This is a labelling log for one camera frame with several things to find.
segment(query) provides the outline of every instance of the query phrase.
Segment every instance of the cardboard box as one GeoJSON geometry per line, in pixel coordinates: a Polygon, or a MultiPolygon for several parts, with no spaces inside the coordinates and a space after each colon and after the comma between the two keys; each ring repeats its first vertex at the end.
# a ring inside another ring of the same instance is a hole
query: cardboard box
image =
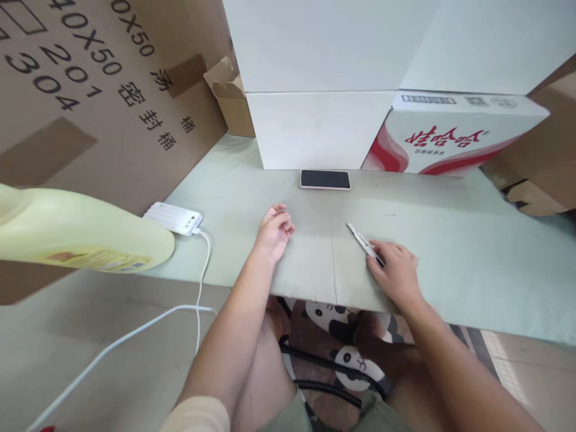
{"type": "MultiPolygon", "coordinates": [[[[230,51],[219,2],[1,2],[0,47],[1,183],[141,215],[226,131],[203,79],[230,51]]],[[[0,304],[68,272],[0,262],[0,304]]]]}
{"type": "Polygon", "coordinates": [[[576,73],[536,93],[550,111],[534,129],[482,165],[520,211],[547,216],[576,208],[576,73]]]}
{"type": "Polygon", "coordinates": [[[442,0],[401,89],[526,95],[576,52],[576,2],[442,0]]]}
{"type": "Polygon", "coordinates": [[[254,138],[254,126],[242,78],[234,70],[232,61],[224,57],[204,74],[204,79],[218,100],[231,135],[254,138]]]}
{"type": "Polygon", "coordinates": [[[394,92],[248,93],[265,169],[359,169],[394,92]]]}
{"type": "Polygon", "coordinates": [[[224,7],[248,93],[389,91],[400,87],[439,3],[224,0],[224,7]]]}
{"type": "Polygon", "coordinates": [[[547,116],[524,96],[398,91],[362,168],[464,176],[547,116]]]}

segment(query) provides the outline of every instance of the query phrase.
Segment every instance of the leg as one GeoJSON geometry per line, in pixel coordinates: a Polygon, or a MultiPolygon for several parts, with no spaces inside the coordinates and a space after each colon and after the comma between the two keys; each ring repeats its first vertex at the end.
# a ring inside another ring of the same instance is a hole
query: leg
{"type": "Polygon", "coordinates": [[[386,403],[415,432],[454,430],[418,349],[384,342],[384,335],[378,318],[366,313],[356,333],[356,345],[362,357],[376,363],[394,383],[386,403]]]}
{"type": "Polygon", "coordinates": [[[278,346],[282,335],[280,313],[284,312],[267,310],[264,315],[252,368],[232,419],[234,432],[252,432],[263,427],[296,395],[296,386],[278,346]]]}

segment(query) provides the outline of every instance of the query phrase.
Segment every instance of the hand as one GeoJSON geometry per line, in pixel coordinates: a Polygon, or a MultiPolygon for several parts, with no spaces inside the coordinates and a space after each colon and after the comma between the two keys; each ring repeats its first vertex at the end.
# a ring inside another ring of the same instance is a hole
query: hand
{"type": "Polygon", "coordinates": [[[380,267],[374,258],[367,256],[368,268],[396,306],[403,312],[424,302],[416,275],[418,258],[406,247],[396,243],[370,240],[370,244],[374,245],[374,252],[384,257],[386,266],[380,267]]]}
{"type": "Polygon", "coordinates": [[[276,264],[286,249],[286,244],[292,234],[294,225],[284,204],[275,204],[268,209],[258,229],[253,251],[269,257],[276,264]]]}

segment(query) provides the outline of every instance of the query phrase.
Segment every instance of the forearm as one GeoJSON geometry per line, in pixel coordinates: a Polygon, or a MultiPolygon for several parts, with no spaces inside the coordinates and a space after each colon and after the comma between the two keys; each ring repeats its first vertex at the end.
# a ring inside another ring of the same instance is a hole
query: forearm
{"type": "Polygon", "coordinates": [[[430,376],[462,431],[542,431],[424,301],[404,316],[430,376]]]}
{"type": "Polygon", "coordinates": [[[230,416],[250,370],[274,263],[252,251],[196,355],[178,403],[195,395],[219,399],[230,416]]]}

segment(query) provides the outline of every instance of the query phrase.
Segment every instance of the table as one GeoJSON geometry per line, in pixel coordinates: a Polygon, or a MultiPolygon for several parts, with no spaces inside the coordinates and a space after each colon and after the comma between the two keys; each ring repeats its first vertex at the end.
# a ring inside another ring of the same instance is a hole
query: table
{"type": "MultiPolygon", "coordinates": [[[[576,345],[576,229],[562,216],[522,214],[480,170],[462,179],[353,170],[350,180],[351,191],[300,189],[299,171],[263,170],[254,139],[226,134],[166,202],[203,214],[207,284],[234,284],[262,215],[283,202],[296,233],[273,294],[396,312],[350,222],[419,257],[422,292],[444,321],[576,345]]],[[[205,256],[200,236],[177,236],[174,255],[143,274],[198,281],[205,256]]]]}

